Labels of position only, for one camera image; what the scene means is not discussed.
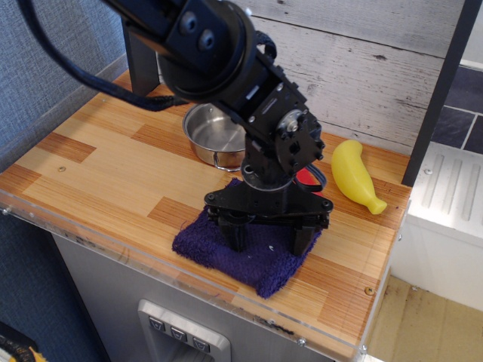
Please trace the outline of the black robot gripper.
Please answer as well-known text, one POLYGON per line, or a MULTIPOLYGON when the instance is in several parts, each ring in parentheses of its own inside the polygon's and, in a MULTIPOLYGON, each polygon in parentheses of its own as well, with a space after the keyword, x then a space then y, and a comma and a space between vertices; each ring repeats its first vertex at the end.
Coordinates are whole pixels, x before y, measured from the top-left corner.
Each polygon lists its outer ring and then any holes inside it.
POLYGON ((334 208, 332 201, 305 192, 295 183, 268 192, 236 179, 224 189, 208 193, 205 204, 209 217, 218 224, 232 250, 242 252, 247 248, 251 223, 279 225, 293 228, 291 252, 294 255, 307 252, 315 230, 328 227, 334 208))

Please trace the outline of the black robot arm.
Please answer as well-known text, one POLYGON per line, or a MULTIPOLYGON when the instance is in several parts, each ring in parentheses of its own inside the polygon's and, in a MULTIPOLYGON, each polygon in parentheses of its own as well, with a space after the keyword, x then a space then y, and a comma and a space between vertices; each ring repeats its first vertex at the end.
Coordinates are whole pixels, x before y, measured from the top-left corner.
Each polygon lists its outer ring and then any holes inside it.
POLYGON ((321 125, 306 99, 258 48, 247 14, 228 1, 112 1, 110 6, 160 56, 165 84, 183 100, 210 103, 245 129, 242 182, 205 197, 209 217, 234 250, 251 223, 288 225, 291 251, 305 253, 328 226, 332 203, 297 185, 322 158, 321 125))

